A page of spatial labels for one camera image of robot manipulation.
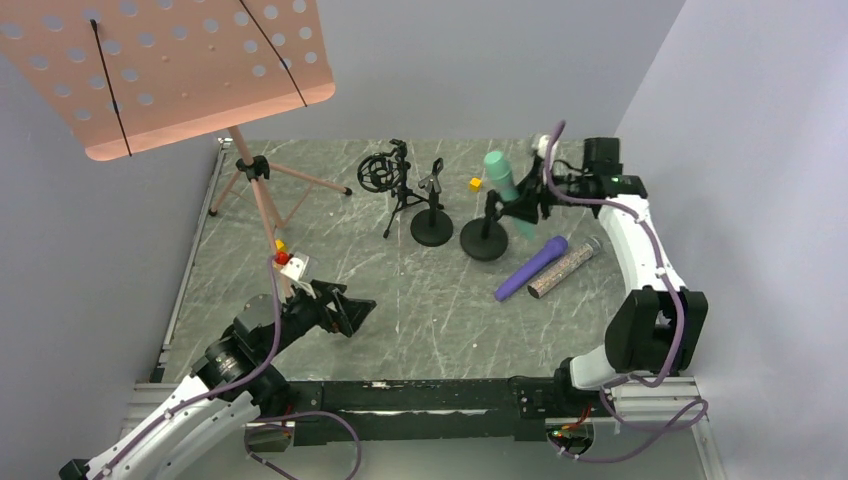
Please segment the teal toy microphone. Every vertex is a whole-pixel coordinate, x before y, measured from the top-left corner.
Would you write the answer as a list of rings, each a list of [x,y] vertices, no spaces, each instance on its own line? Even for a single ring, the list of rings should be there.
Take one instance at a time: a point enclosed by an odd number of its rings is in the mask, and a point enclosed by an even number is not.
[[[502,201],[506,203],[516,200],[519,197],[519,193],[514,181],[511,164],[505,157],[505,154],[499,150],[488,152],[484,156],[483,164],[486,175]],[[516,229],[528,240],[535,238],[536,228],[534,224],[515,217],[513,217],[513,223]]]

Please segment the glitter silver toy microphone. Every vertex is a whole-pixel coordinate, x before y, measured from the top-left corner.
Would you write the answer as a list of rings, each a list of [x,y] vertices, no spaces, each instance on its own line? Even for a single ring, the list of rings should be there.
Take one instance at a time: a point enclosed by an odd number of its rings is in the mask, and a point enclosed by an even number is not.
[[[569,248],[560,259],[546,267],[527,285],[528,293],[535,299],[542,298],[583,264],[598,255],[602,249],[601,241],[597,237],[590,237],[579,246]]]

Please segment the black shock mount tripod stand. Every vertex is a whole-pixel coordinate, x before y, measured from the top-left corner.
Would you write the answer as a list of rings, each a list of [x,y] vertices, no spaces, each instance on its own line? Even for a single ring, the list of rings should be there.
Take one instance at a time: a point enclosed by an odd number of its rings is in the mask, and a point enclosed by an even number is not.
[[[391,139],[389,143],[393,146],[390,151],[365,157],[357,169],[357,181],[363,189],[370,193],[388,192],[396,199],[389,224],[383,232],[384,239],[389,237],[391,226],[399,212],[427,202],[426,197],[415,193],[407,185],[407,173],[411,168],[411,163],[407,160],[407,143],[400,139]]]

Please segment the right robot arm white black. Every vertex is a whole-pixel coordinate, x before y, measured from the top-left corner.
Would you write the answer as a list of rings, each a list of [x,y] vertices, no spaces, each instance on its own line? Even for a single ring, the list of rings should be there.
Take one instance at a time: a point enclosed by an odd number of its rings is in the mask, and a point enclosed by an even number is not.
[[[601,346],[564,362],[565,385],[576,391],[626,381],[657,387],[689,368],[708,313],[704,293],[685,285],[654,229],[642,180],[625,173],[621,143],[590,137],[579,166],[556,174],[558,141],[534,138],[533,164],[520,181],[499,151],[483,160],[494,183],[495,217],[536,224],[554,206],[587,207],[609,239],[624,280],[625,297],[608,322]]]

